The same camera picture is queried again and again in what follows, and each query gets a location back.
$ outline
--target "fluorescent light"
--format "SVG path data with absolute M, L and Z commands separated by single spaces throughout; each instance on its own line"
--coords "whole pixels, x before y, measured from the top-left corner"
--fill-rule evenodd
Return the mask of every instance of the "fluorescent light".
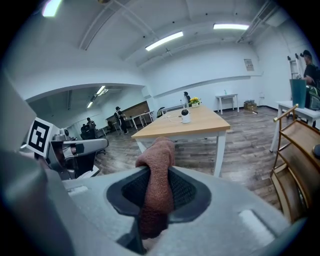
M 98 94 L 98 96 L 101 96 L 102 94 L 105 94 L 107 91 L 109 91 L 109 89 L 103 90 L 100 94 Z
M 240 24 L 214 24 L 214 30 L 223 30 L 223 29 L 232 29 L 232 30 L 247 30 L 249 28 L 248 25 L 240 25 Z
M 175 34 L 172 34 L 172 35 L 169 35 L 169 36 L 167 36 L 167 37 L 165 37 L 165 38 L 163 38 L 163 39 L 161 39 L 161 40 L 159 40 L 159 41 L 147 46 L 145 49 L 147 51 L 150 51 L 150 50 L 152 50 L 153 48 L 156 48 L 159 45 L 162 45 L 162 44 L 164 44 L 164 43 L 166 43 L 168 41 L 171 41 L 173 39 L 182 37 L 183 35 L 184 35 L 184 33 L 182 33 L 182 31 L 180 31 L 178 33 L 175 33 Z
M 54 17 L 61 2 L 62 0 L 47 1 L 43 8 L 42 15 L 44 17 Z
M 105 85 L 101 86 L 100 89 L 97 91 L 96 94 L 99 95 L 99 94 L 104 90 L 105 87 L 106 87 Z

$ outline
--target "wooden shelf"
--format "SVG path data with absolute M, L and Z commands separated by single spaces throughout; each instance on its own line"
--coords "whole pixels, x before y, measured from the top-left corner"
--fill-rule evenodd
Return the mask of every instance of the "wooden shelf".
M 287 164 L 288 170 L 296 180 L 306 206 L 309 208 L 312 205 L 315 192 L 320 187 L 319 171 L 309 161 L 309 158 L 293 143 L 278 150 L 278 154 Z
M 290 222 L 301 218 L 305 214 L 306 209 L 300 196 L 299 187 L 290 173 L 287 164 L 273 169 L 271 180 L 276 189 L 284 216 Z
M 313 154 L 314 146 L 320 144 L 320 132 L 296 120 L 284 128 L 280 134 L 297 145 L 300 150 L 304 151 L 307 157 L 317 166 L 318 170 L 320 170 L 320 160 L 315 158 Z

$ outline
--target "pink cloth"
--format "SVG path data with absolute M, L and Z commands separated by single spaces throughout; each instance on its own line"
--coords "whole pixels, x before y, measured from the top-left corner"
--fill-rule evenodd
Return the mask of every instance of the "pink cloth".
M 151 170 L 139 218 L 139 229 L 143 239 L 155 238 L 167 228 L 168 214 L 174 210 L 168 167 L 174 165 L 175 145 L 165 137 L 157 138 L 135 162 L 136 167 L 149 166 Z

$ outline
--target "man with cap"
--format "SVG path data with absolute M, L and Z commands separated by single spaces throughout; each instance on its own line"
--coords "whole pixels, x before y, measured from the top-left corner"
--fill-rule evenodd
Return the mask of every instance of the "man with cap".
M 124 134 L 127 134 L 128 133 L 128 130 L 127 130 L 127 125 L 126 125 L 126 122 L 124 120 L 124 117 L 126 115 L 123 114 L 121 111 L 120 111 L 120 107 L 116 107 L 115 108 L 115 113 L 114 113 L 114 117 L 117 121 L 117 123 L 120 125 L 122 131 L 124 132 Z
M 312 62 L 311 53 L 308 50 L 303 51 L 303 58 L 306 64 L 303 74 L 303 80 L 306 80 L 306 84 L 310 86 L 317 86 L 317 68 Z

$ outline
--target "wooden floor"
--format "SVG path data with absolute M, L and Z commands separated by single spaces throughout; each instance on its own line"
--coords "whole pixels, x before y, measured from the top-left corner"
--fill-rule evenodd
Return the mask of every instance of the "wooden floor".
M 227 131 L 221 177 L 246 186 L 268 203 L 280 209 L 275 188 L 270 180 L 275 153 L 269 151 L 275 124 L 273 118 L 277 111 L 261 107 L 258 114 L 241 109 L 223 111 L 222 117 L 231 125 Z M 109 147 L 106 155 L 99 154 L 95 165 L 101 175 L 129 170 L 135 167 L 137 156 L 141 154 L 138 145 L 131 138 L 136 132 L 129 128 L 126 135 L 117 132 L 107 134 Z M 216 152 L 216 139 L 179 140 L 175 142 L 175 159 L 179 167 L 213 174 Z

